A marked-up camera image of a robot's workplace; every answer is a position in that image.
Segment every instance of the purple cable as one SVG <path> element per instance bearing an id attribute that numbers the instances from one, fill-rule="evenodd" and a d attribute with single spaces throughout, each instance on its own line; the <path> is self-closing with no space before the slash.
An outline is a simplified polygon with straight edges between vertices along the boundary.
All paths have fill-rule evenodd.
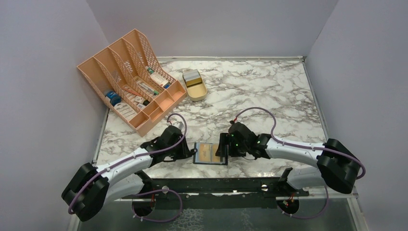
<path id="1" fill-rule="evenodd" d="M 278 140 L 278 139 L 273 135 L 273 130 L 274 130 L 275 127 L 276 127 L 276 118 L 275 118 L 275 116 L 274 116 L 270 111 L 268 111 L 267 109 L 262 108 L 262 107 L 249 107 L 249 108 L 247 108 L 247 109 L 244 109 L 244 110 L 241 111 L 240 113 L 238 113 L 238 114 L 235 116 L 235 118 L 238 118 L 239 115 L 241 115 L 242 113 L 244 113 L 244 112 L 246 112 L 246 111 L 248 111 L 248 110 L 251 110 L 251 109 L 259 109 L 259 110 L 262 110 L 262 111 L 264 111 L 264 112 L 266 112 L 266 113 L 268 113 L 269 115 L 272 116 L 274 124 L 273 124 L 272 129 L 270 130 L 270 136 L 271 136 L 271 138 L 272 138 L 274 141 L 276 141 L 276 142 L 278 142 L 278 143 L 283 143 L 283 141 Z M 303 148 L 303 149 L 313 150 L 312 147 L 304 146 L 304 145 L 300 145 L 300 144 L 295 144 L 295 143 L 285 142 L 285 145 L 289 145 L 289 146 L 292 146 L 292 147 L 295 147 L 295 148 Z M 347 154 L 345 154 L 345 153 L 342 153 L 342 152 L 339 152 L 339 151 L 336 151 L 336 150 L 333 150 L 333 149 L 330 149 L 330 148 L 315 147 L 314 150 L 322 150 L 322 151 L 331 152 L 331 153 L 334 153 L 334 154 L 337 154 L 337 155 L 346 157 L 346 158 L 348 158 L 348 159 L 350 159 L 350 160 L 353 160 L 353 161 L 355 161 L 358 165 L 360 165 L 361 170 L 362 170 L 362 171 L 361 171 L 361 174 L 360 174 L 359 176 L 357 176 L 357 179 L 360 179 L 360 178 L 362 178 L 364 175 L 366 175 L 366 167 L 364 167 L 363 163 L 361 163 L 358 159 L 356 159 L 356 158 L 354 158 L 354 157 L 352 157 L 352 156 L 349 156 L 349 155 L 347 155 Z"/>
<path id="2" fill-rule="evenodd" d="M 180 144 L 180 143 L 183 141 L 184 137 L 186 137 L 186 134 L 187 134 L 187 122 L 186 122 L 186 120 L 184 119 L 184 117 L 183 117 L 182 115 L 178 114 L 178 113 L 171 113 L 171 114 L 167 117 L 167 122 L 170 121 L 170 117 L 171 117 L 171 116 L 180 116 L 180 118 L 183 120 L 183 122 L 184 122 L 184 124 L 185 124 L 184 134 L 183 134 L 183 136 L 181 137 L 181 139 L 180 139 L 179 141 L 177 141 L 177 143 L 173 144 L 172 146 L 170 146 L 170 147 L 168 147 L 168 148 L 164 148 L 164 149 L 161 149 L 161 150 L 156 150 L 156 151 L 152 151 L 152 152 L 148 152 L 148 153 L 138 154 L 138 155 L 136 155 L 135 157 L 129 156 L 128 158 L 123 159 L 123 160 L 121 160 L 121 161 L 119 161 L 119 162 L 117 162 L 117 163 L 111 165 L 109 168 L 112 169 L 112 168 L 114 168 L 114 167 L 117 167 L 118 165 L 121 165 L 121 164 L 123 164 L 123 163 L 125 163 L 125 162 L 127 162 L 127 161 L 129 161 L 129 160 L 136 159 L 137 157 L 140 157 L 140 156 L 152 155 L 152 154 L 157 154 L 157 153 L 165 152 L 165 151 L 167 151 L 167 150 L 170 150 L 170 149 L 176 147 L 178 144 Z M 76 201 L 78 200 L 79 196 L 84 192 L 84 190 L 85 190 L 98 176 L 102 175 L 102 174 L 105 173 L 106 171 L 107 171 L 107 169 L 105 168 L 105 169 L 103 169 L 102 171 L 98 172 L 98 173 L 95 174 L 90 180 L 88 180 L 88 181 L 84 184 L 84 186 L 82 186 L 82 188 L 78 191 L 78 193 L 75 195 L 75 197 L 72 199 L 71 203 L 69 204 L 69 207 L 68 207 L 68 213 L 69 213 L 69 214 L 74 214 L 74 211 L 73 211 L 72 209 L 74 208 L 74 205 L 75 205 Z"/>
<path id="3" fill-rule="evenodd" d="M 153 222 L 157 222 L 157 223 L 166 223 L 166 222 L 170 222 L 170 221 L 173 221 L 176 218 L 178 218 L 180 216 L 181 212 L 183 211 L 183 200 L 181 199 L 181 196 L 177 192 L 175 192 L 175 191 L 173 191 L 171 189 L 159 189 L 159 190 L 153 190 L 153 191 L 150 191 L 150 192 L 139 193 L 139 194 L 136 194 L 135 196 L 144 196 L 144 195 L 149 195 L 149 194 L 158 193 L 158 192 L 165 192 L 165 191 L 174 193 L 178 197 L 178 200 L 180 201 L 180 208 L 178 209 L 178 212 L 174 217 L 172 217 L 170 219 L 166 219 L 166 220 L 155 220 L 155 219 L 150 219 L 150 218 L 139 217 L 135 212 L 135 207 L 132 205 L 132 211 L 133 211 L 133 214 L 134 214 L 133 218 L 137 217 L 137 218 L 140 218 L 142 220 L 148 220 L 148 221 L 153 221 Z"/>
<path id="4" fill-rule="evenodd" d="M 313 216 L 309 216 L 309 217 L 299 217 L 296 215 L 292 215 L 292 214 L 288 214 L 283 212 L 283 210 L 281 209 L 281 207 L 278 206 L 278 208 L 283 212 L 283 214 L 292 217 L 292 218 L 296 218 L 296 219 L 313 219 L 313 218 L 317 218 L 318 216 L 322 215 L 324 213 L 324 211 L 326 211 L 327 207 L 329 207 L 329 191 L 327 191 L 327 187 L 324 186 L 324 189 L 326 190 L 326 203 L 324 204 L 324 207 L 320 210 L 320 212 L 318 212 L 317 214 L 313 215 Z"/>

